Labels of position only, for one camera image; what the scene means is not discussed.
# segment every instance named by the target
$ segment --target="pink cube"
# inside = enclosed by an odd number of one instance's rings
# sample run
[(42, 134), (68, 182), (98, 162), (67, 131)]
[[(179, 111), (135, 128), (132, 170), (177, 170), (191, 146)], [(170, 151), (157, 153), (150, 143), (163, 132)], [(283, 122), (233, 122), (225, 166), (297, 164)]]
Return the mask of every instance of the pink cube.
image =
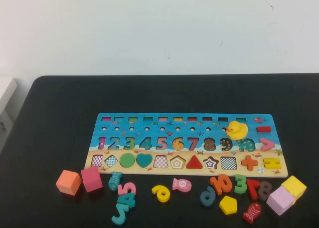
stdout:
[(286, 188), (280, 186), (270, 194), (267, 204), (278, 214), (281, 215), (288, 210), (294, 203), (296, 198), (290, 194)]
[(100, 173), (97, 166), (81, 170), (83, 185), (87, 192), (103, 187)]

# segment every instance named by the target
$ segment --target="rectangular slot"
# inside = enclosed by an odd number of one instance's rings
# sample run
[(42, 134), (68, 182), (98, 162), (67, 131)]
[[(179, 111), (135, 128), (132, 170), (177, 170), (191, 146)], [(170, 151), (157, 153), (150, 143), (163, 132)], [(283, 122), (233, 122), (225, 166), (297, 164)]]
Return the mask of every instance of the rectangular slot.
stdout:
[(129, 117), (129, 122), (136, 122), (138, 119), (138, 117)]
[(228, 122), (228, 117), (219, 117), (218, 121), (219, 122)]
[(188, 117), (187, 121), (188, 122), (197, 122), (197, 117)]
[(159, 122), (167, 122), (168, 117), (159, 117)]
[(182, 122), (182, 121), (183, 121), (183, 118), (182, 118), (182, 117), (174, 117), (174, 118), (173, 118), (173, 121), (174, 121), (174, 122)]
[(103, 122), (109, 122), (111, 120), (111, 117), (102, 117)]
[(236, 117), (237, 122), (247, 122), (245, 117)]
[(117, 121), (117, 122), (122, 122), (124, 120), (124, 117), (115, 117), (114, 118), (114, 121)]
[(203, 122), (212, 122), (213, 118), (212, 117), (203, 117)]
[(145, 122), (152, 122), (153, 121), (153, 117), (144, 117), (143, 121)]

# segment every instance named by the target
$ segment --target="orange plus sign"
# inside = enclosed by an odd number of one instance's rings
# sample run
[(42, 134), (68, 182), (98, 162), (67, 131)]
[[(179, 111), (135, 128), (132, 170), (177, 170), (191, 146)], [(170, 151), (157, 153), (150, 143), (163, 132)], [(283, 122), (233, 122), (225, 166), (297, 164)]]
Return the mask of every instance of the orange plus sign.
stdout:
[(251, 156), (246, 156), (246, 159), (242, 160), (241, 164), (247, 166), (248, 171), (252, 171), (254, 167), (258, 165), (258, 161), (251, 159)]

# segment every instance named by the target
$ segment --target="teal fish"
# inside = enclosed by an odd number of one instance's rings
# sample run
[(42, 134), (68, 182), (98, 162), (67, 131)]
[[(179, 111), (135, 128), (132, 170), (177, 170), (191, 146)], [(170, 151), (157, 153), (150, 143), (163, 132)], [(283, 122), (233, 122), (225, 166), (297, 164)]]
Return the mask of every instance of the teal fish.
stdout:
[(109, 188), (112, 192), (118, 189), (118, 184), (120, 183), (121, 177), (122, 177), (122, 173), (112, 172), (112, 176), (109, 180)]

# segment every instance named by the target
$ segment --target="checkered shape slot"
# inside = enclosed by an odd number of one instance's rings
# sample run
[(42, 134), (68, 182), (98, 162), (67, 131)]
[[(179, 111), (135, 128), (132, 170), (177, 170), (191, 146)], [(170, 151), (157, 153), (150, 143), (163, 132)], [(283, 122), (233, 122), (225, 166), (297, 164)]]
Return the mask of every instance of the checkered shape slot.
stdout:
[(92, 166), (100, 167), (102, 165), (102, 161), (103, 161), (103, 155), (93, 155), (91, 167)]
[(168, 168), (168, 162), (166, 156), (156, 156), (154, 161), (154, 168)]
[(236, 158), (234, 157), (221, 157), (220, 163), (223, 170), (237, 170)]
[(115, 163), (118, 162), (118, 159), (115, 158), (115, 156), (110, 155), (106, 160), (105, 163), (108, 167), (112, 167), (115, 165)]

